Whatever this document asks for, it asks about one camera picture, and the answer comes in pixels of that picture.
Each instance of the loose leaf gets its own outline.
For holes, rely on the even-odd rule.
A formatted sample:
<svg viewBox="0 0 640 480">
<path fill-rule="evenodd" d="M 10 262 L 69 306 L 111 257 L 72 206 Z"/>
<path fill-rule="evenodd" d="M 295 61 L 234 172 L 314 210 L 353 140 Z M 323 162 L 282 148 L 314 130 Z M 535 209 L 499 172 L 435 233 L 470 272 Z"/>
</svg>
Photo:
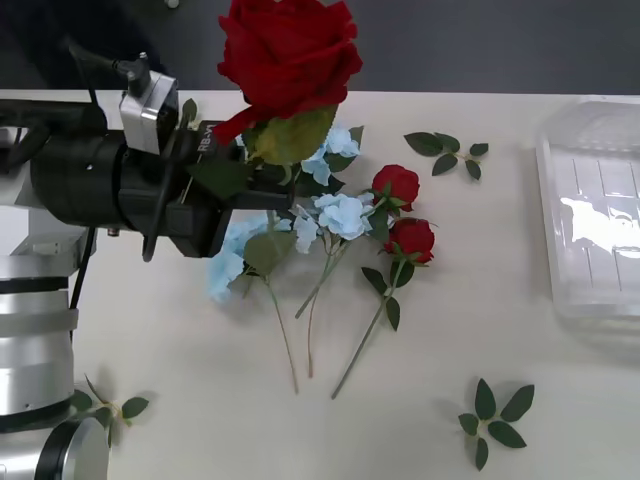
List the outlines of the loose leaf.
<svg viewBox="0 0 640 480">
<path fill-rule="evenodd" d="M 198 105 L 193 101 L 193 98 L 190 98 L 184 105 L 182 105 L 182 118 L 186 119 L 187 123 L 191 123 L 196 119 L 198 115 Z"/>
<path fill-rule="evenodd" d="M 113 421 L 113 412 L 109 407 L 99 408 L 98 410 L 93 412 L 91 416 L 98 420 L 104 428 L 109 427 L 109 425 L 111 425 L 111 422 Z"/>
<path fill-rule="evenodd" d="M 366 279 L 369 280 L 369 283 L 373 285 L 373 288 L 375 288 L 380 295 L 384 295 L 384 292 L 387 291 L 387 284 L 384 282 L 382 274 L 379 271 L 368 267 L 362 267 L 361 270 Z"/>
<path fill-rule="evenodd" d="M 247 190 L 252 167 L 245 163 L 225 159 L 205 160 L 187 167 L 193 179 L 220 200 Z"/>
<path fill-rule="evenodd" d="M 445 172 L 448 172 L 453 167 L 458 164 L 458 157 L 453 155 L 452 153 L 447 153 L 446 155 L 441 156 L 436 163 L 433 164 L 433 170 L 431 170 L 432 176 L 442 175 Z"/>
<path fill-rule="evenodd" d="M 386 310 L 389 323 L 393 327 L 393 330 L 397 332 L 398 327 L 400 326 L 400 304 L 395 298 L 389 297 L 387 300 Z"/>
<path fill-rule="evenodd" d="M 458 421 L 467 435 L 475 437 L 478 434 L 478 417 L 473 413 L 463 413 L 459 415 Z"/>
<path fill-rule="evenodd" d="M 98 400 L 100 400 L 102 403 L 109 403 L 107 402 L 103 397 L 100 396 L 100 394 L 98 393 L 98 391 L 96 390 L 96 387 L 93 386 L 93 383 L 91 383 L 91 380 L 89 380 L 89 377 L 87 377 L 86 375 L 84 376 L 84 378 L 87 380 L 87 385 L 89 385 L 89 389 L 93 392 L 93 394 L 96 396 L 96 398 Z"/>
<path fill-rule="evenodd" d="M 290 118 L 272 118 L 256 141 L 266 163 L 293 165 L 313 155 L 327 138 L 338 105 L 329 105 Z"/>
<path fill-rule="evenodd" d="M 442 153 L 442 142 L 438 137 L 430 133 L 410 133 L 405 135 L 404 138 L 411 148 L 425 157 L 435 157 Z"/>
<path fill-rule="evenodd" d="M 457 138 L 454 138 L 451 135 L 445 135 L 444 133 L 436 133 L 436 137 L 438 137 L 438 140 L 442 142 L 442 145 L 444 145 L 445 148 L 448 148 L 451 152 L 456 153 L 460 150 L 460 142 Z"/>
<path fill-rule="evenodd" d="M 86 412 L 93 407 L 93 400 L 81 390 L 74 390 L 71 397 L 71 405 L 79 412 Z"/>
<path fill-rule="evenodd" d="M 358 145 L 362 147 L 362 132 L 364 132 L 364 125 L 361 127 L 353 127 L 349 129 L 351 134 L 351 140 L 358 142 Z"/>
<path fill-rule="evenodd" d="M 474 143 L 473 145 L 471 145 L 471 149 L 469 149 L 469 153 L 474 157 L 481 157 L 488 151 L 489 151 L 488 143 Z"/>
<path fill-rule="evenodd" d="M 502 409 L 500 416 L 507 422 L 517 422 L 522 416 L 527 413 L 533 403 L 533 394 L 535 387 L 533 385 L 527 385 L 518 390 L 507 406 Z"/>
<path fill-rule="evenodd" d="M 475 160 L 467 160 L 464 162 L 467 166 L 467 172 L 471 175 L 475 180 L 480 180 L 480 176 L 482 175 L 482 170 L 480 170 L 480 165 Z"/>
<path fill-rule="evenodd" d="M 358 157 L 343 157 L 338 153 L 328 153 L 324 160 L 329 164 L 329 170 L 332 173 L 338 173 L 345 170 Z"/>
<path fill-rule="evenodd" d="M 487 464 L 487 459 L 489 458 L 489 445 L 487 445 L 487 441 L 479 437 L 478 438 L 478 446 L 476 447 L 476 468 L 478 471 L 481 471 L 484 466 Z"/>
<path fill-rule="evenodd" d="M 309 198 L 309 197 L 320 197 L 325 193 L 330 193 L 332 195 L 338 193 L 342 187 L 344 187 L 344 182 L 341 182 L 336 177 L 331 175 L 329 177 L 329 185 L 324 186 L 320 185 L 313 179 L 313 175 L 305 172 L 300 172 L 298 175 L 298 179 L 296 180 L 296 196 Z"/>
<path fill-rule="evenodd" d="M 476 414 L 480 420 L 488 420 L 496 414 L 496 399 L 489 385 L 482 378 L 476 390 Z"/>
<path fill-rule="evenodd" d="M 296 232 L 269 232 L 252 237 L 244 249 L 244 261 L 261 277 L 268 276 L 287 256 L 297 240 Z"/>
<path fill-rule="evenodd" d="M 489 433 L 493 438 L 509 448 L 524 448 L 527 446 L 520 434 L 508 423 L 495 421 L 489 424 Z"/>
<path fill-rule="evenodd" d="M 397 260 L 394 261 L 393 264 L 391 264 L 389 281 L 392 285 L 393 280 L 396 278 L 396 274 L 398 273 L 399 265 L 400 262 L 398 262 Z M 415 269 L 416 267 L 414 267 L 412 264 L 410 264 L 409 262 L 405 262 L 405 264 L 402 266 L 402 270 L 400 271 L 400 275 L 398 276 L 398 283 L 396 283 L 396 288 L 404 287 L 407 283 L 409 283 L 409 280 L 411 280 L 411 277 L 413 277 L 413 272 L 415 271 Z"/>
<path fill-rule="evenodd" d="M 134 418 L 144 412 L 149 405 L 149 400 L 142 397 L 133 397 L 124 402 L 122 405 L 122 418 Z"/>
</svg>

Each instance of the rose bloom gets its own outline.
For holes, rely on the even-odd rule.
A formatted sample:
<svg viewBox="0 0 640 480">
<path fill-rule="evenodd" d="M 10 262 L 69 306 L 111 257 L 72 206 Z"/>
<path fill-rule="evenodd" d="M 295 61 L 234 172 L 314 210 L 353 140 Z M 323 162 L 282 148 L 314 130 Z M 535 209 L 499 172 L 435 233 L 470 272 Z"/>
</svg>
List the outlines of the rose bloom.
<svg viewBox="0 0 640 480">
<path fill-rule="evenodd" d="M 411 255 L 421 253 L 415 261 L 427 263 L 433 259 L 433 245 L 436 237 L 431 231 L 431 226 L 426 220 L 418 218 L 401 218 L 389 232 L 389 243 L 384 248 L 389 253 L 394 253 L 393 243 L 400 245 L 402 253 Z"/>
<path fill-rule="evenodd" d="M 233 0 L 220 17 L 227 34 L 218 72 L 238 84 L 251 106 L 218 125 L 227 144 L 256 122 L 336 105 L 362 60 L 351 42 L 357 28 L 344 2 Z"/>
<path fill-rule="evenodd" d="M 400 165 L 386 165 L 373 178 L 372 186 L 375 191 L 382 193 L 387 184 L 391 184 L 392 197 L 407 203 L 400 208 L 405 212 L 413 210 L 411 203 L 418 197 L 420 190 L 418 174 Z"/>
</svg>

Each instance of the flower stem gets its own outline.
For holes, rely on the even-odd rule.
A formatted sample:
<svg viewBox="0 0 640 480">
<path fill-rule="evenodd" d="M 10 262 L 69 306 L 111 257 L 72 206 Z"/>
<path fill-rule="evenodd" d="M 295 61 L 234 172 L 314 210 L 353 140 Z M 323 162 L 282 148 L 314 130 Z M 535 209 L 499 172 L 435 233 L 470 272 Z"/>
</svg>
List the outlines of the flower stem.
<svg viewBox="0 0 640 480">
<path fill-rule="evenodd" d="M 271 299 L 273 300 L 273 305 L 276 307 L 276 313 L 278 314 L 278 320 L 280 321 L 280 329 L 282 330 L 282 337 L 284 338 L 284 344 L 287 347 L 287 355 L 289 356 L 289 365 L 291 365 L 291 377 L 293 378 L 293 391 L 298 394 L 298 378 L 296 377 L 296 368 L 293 366 L 293 357 L 291 356 L 291 349 L 289 348 L 289 340 L 287 340 L 287 332 L 284 329 L 284 323 L 282 322 L 282 315 L 280 315 L 280 307 L 278 306 L 278 299 L 276 298 L 276 294 L 273 292 L 271 288 L 271 284 L 267 278 L 263 278 L 262 281 L 267 286 L 269 293 L 271 294 Z"/>
<path fill-rule="evenodd" d="M 345 243 L 344 247 L 342 247 L 342 250 L 339 250 L 334 255 L 335 258 L 333 259 L 333 263 L 331 263 L 331 265 L 329 265 L 329 268 L 327 268 L 327 271 L 324 272 L 322 277 L 320 277 L 320 281 L 318 281 L 318 283 L 316 284 L 314 289 L 311 291 L 311 293 L 309 294 L 307 299 L 304 301 L 304 303 L 302 304 L 300 309 L 296 312 L 296 318 L 300 318 L 300 316 L 307 309 L 307 306 L 309 305 L 309 302 L 311 302 L 311 300 L 313 300 L 313 298 L 317 295 L 318 291 L 320 290 L 320 287 L 322 287 L 322 284 L 327 280 L 327 278 L 329 278 L 331 276 L 331 273 L 333 272 L 333 269 L 336 268 L 336 265 L 338 265 L 338 262 L 340 262 L 340 259 L 344 256 L 344 254 L 346 253 L 346 251 L 347 251 L 347 249 L 349 248 L 350 245 L 351 245 L 351 242 Z"/>
<path fill-rule="evenodd" d="M 367 340 L 369 339 L 369 335 L 371 335 L 371 332 L 373 331 L 373 327 L 375 327 L 376 322 L 378 321 L 378 318 L 380 317 L 385 307 L 387 306 L 387 302 L 393 296 L 393 293 L 396 290 L 396 285 L 398 284 L 398 278 L 400 278 L 400 272 L 402 271 L 402 268 L 404 267 L 405 263 L 406 263 L 405 259 L 400 260 L 400 264 L 398 265 L 398 269 L 396 270 L 396 276 L 393 279 L 393 284 L 391 285 L 391 289 L 389 290 L 389 293 L 387 295 L 384 295 L 382 297 L 382 300 L 380 301 L 380 307 L 378 308 L 378 311 L 374 315 L 373 320 L 371 320 L 371 324 L 369 325 L 367 332 L 364 334 L 364 337 L 360 342 L 360 345 L 358 345 L 358 349 L 356 350 L 355 355 L 351 359 L 351 362 L 349 363 L 347 370 L 344 372 L 344 375 L 340 379 L 340 383 L 338 383 L 338 386 L 331 394 L 331 400 L 335 400 L 338 394 L 340 393 L 340 390 L 342 390 L 342 387 L 347 381 L 347 378 L 349 377 L 351 370 L 353 370 L 353 367 L 356 364 L 356 361 L 358 360 L 360 353 L 362 353 L 362 349 L 364 348 L 365 343 L 367 343 Z"/>
<path fill-rule="evenodd" d="M 322 271 L 322 275 L 324 276 L 327 273 L 327 269 L 329 268 L 329 264 L 331 263 L 332 255 L 327 255 L 327 261 L 324 264 L 324 270 Z M 316 306 L 316 300 L 318 299 L 318 295 L 320 294 L 320 290 L 316 292 L 313 296 L 313 302 L 311 303 L 311 311 L 309 312 L 309 328 L 307 329 L 307 355 L 309 357 L 309 378 L 313 378 L 313 357 L 311 355 L 311 322 L 313 321 L 313 309 Z"/>
</svg>

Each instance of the plastic container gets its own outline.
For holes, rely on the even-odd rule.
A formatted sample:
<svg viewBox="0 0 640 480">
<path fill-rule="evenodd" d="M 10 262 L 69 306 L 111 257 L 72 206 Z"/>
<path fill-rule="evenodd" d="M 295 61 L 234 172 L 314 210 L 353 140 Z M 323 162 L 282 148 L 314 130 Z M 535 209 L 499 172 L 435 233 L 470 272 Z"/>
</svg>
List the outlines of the plastic container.
<svg viewBox="0 0 640 480">
<path fill-rule="evenodd" d="M 640 99 L 582 98 L 541 129 L 553 301 L 567 317 L 640 315 Z"/>
</svg>

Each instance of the table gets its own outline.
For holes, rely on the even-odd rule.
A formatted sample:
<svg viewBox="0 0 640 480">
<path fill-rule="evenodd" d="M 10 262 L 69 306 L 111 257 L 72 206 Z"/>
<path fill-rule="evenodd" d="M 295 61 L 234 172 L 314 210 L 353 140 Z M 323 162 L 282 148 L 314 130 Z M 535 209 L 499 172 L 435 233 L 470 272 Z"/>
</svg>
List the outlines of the table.
<svg viewBox="0 0 640 480">
<path fill-rule="evenodd" d="M 0 91 L 6 97 L 88 99 L 81 92 Z M 182 92 L 204 118 L 243 108 L 237 92 Z M 101 92 L 119 127 L 118 92 Z M 293 315 L 320 275 L 321 246 L 275 276 L 295 355 L 295 396 L 277 318 L 264 289 L 223 307 L 207 299 L 207 262 L 159 242 L 101 234 L 81 299 L 76 378 L 116 401 L 151 406 L 113 449 L 110 478 L 245 480 L 631 479 L 640 460 L 640 345 L 633 322 L 569 321 L 553 311 L 536 128 L 569 96 L 352 92 L 338 117 L 366 125 L 363 154 L 341 175 L 353 190 L 386 163 L 416 171 L 415 215 L 438 225 L 435 260 L 396 295 L 337 400 L 329 400 L 377 308 L 360 266 L 388 268 L 362 240 L 323 289 L 314 318 L 316 375 L 306 378 L 306 319 Z M 403 135 L 439 131 L 489 142 L 481 184 L 462 169 L 431 177 L 433 160 Z M 518 423 L 528 447 L 489 440 L 475 471 L 457 415 L 483 377 L 498 405 L 534 383 Z"/>
</svg>

